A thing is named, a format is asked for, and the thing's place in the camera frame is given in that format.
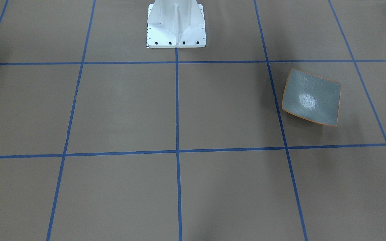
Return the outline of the grey square plate orange rim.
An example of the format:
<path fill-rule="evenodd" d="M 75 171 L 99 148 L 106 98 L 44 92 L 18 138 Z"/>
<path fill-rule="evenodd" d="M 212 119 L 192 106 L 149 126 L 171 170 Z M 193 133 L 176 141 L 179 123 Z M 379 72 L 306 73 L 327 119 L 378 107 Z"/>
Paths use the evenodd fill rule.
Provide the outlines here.
<path fill-rule="evenodd" d="M 292 68 L 288 74 L 282 109 L 319 125 L 336 127 L 342 84 Z"/>

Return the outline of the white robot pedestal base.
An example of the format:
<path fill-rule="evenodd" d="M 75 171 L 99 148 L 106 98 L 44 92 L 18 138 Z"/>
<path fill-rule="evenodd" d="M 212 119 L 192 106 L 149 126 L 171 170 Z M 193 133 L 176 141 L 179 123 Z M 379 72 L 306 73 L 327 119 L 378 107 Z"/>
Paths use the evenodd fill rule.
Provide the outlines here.
<path fill-rule="evenodd" d="M 148 48 L 204 48 L 204 7 L 196 0 L 155 0 L 148 5 Z"/>

